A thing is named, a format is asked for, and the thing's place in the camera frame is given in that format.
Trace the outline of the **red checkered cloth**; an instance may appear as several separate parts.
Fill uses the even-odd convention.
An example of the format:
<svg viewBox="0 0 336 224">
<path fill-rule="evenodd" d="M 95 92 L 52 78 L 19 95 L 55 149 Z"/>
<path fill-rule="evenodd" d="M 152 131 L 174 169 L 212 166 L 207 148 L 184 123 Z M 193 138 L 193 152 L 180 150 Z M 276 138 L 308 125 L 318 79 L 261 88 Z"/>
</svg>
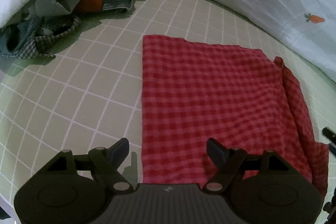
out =
<svg viewBox="0 0 336 224">
<path fill-rule="evenodd" d="M 142 44 L 142 171 L 147 184 L 204 185 L 210 138 L 275 150 L 327 194 L 329 150 L 315 141 L 300 84 L 282 58 L 241 46 L 146 35 Z"/>
</svg>

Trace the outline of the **orange item in clothes pile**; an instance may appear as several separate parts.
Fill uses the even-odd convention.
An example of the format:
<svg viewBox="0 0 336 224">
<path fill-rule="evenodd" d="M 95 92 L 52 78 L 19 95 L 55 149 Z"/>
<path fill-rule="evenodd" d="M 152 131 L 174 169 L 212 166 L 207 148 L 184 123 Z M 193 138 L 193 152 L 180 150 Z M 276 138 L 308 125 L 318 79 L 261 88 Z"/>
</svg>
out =
<svg viewBox="0 0 336 224">
<path fill-rule="evenodd" d="M 76 9 L 81 12 L 100 12 L 103 4 L 104 0 L 81 0 Z"/>
</svg>

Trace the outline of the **green grid mat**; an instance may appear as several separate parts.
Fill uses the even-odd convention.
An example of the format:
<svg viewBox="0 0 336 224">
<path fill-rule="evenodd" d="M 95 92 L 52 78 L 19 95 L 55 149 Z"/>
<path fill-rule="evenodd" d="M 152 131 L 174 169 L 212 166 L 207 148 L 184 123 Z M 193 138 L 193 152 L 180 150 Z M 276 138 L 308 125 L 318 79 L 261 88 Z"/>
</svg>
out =
<svg viewBox="0 0 336 224">
<path fill-rule="evenodd" d="M 142 38 L 237 44 L 280 56 L 299 80 L 315 139 L 335 129 L 335 83 L 242 16 L 211 0 L 133 0 L 125 14 L 83 18 L 53 59 L 1 60 L 1 208 L 17 223 L 18 189 L 61 149 L 74 154 L 126 137 L 120 172 L 142 181 Z"/>
</svg>

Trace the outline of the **green white checkered garment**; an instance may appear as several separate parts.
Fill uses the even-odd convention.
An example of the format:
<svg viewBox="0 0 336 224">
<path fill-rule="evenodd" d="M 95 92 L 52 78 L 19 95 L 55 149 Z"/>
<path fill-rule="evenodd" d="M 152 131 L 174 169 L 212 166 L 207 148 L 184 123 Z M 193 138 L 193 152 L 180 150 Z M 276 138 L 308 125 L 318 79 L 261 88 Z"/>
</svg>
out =
<svg viewBox="0 0 336 224">
<path fill-rule="evenodd" d="M 49 50 L 72 34 L 81 20 L 75 15 L 34 18 L 1 28 L 1 57 L 34 59 L 52 57 Z"/>
</svg>

